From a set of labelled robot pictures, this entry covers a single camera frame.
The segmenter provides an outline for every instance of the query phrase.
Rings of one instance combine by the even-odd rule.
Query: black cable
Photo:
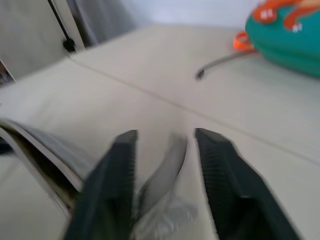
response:
[[[76,51],[76,49],[75,49],[75,46],[76,46],[75,41],[74,41],[71,37],[69,37],[69,35],[68,35],[68,33],[67,33],[66,29],[65,29],[65,26],[63,25],[63,23],[62,23],[59,15],[58,15],[58,13],[57,13],[57,10],[56,10],[53,2],[52,2],[51,0],[48,0],[48,3],[49,3],[49,5],[50,5],[50,8],[51,8],[54,16],[55,16],[55,19],[57,20],[57,22],[58,22],[58,24],[59,24],[59,26],[60,26],[60,28],[61,28],[64,36],[65,36],[65,38],[66,38],[66,39],[62,42],[63,47],[64,47],[69,53],[75,52],[75,51]]]
[[[237,52],[237,53],[234,53],[234,54],[231,54],[231,55],[228,55],[228,56],[225,56],[225,57],[222,57],[222,58],[219,58],[219,59],[216,59],[210,63],[208,63],[207,65],[205,65],[203,68],[201,68],[197,74],[195,75],[195,78],[197,80],[201,80],[204,75],[205,75],[205,71],[210,69],[210,68],[213,68],[219,64],[223,64],[223,63],[226,63],[228,61],[231,61],[233,59],[237,59],[237,58],[240,58],[240,57],[244,57],[246,55],[249,55],[249,54],[253,54],[255,53],[256,51],[255,50],[246,50],[246,51],[241,51],[241,52]]]

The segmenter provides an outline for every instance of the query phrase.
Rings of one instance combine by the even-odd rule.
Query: white wall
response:
[[[57,0],[56,5],[68,33],[83,48],[67,2]],[[62,46],[64,35],[47,0],[2,0],[0,32],[0,58],[16,79],[67,54]]]
[[[68,0],[93,44],[152,23],[244,28],[261,0]]]

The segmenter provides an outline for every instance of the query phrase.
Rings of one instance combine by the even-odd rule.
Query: table surface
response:
[[[172,131],[188,136],[178,193],[197,221],[172,239],[215,239],[194,128],[225,135],[264,177],[304,239],[320,234],[320,82],[258,54],[233,53],[231,29],[152,26],[78,53],[0,89],[0,117],[54,133],[96,158],[116,135],[139,130],[137,174],[157,168]]]

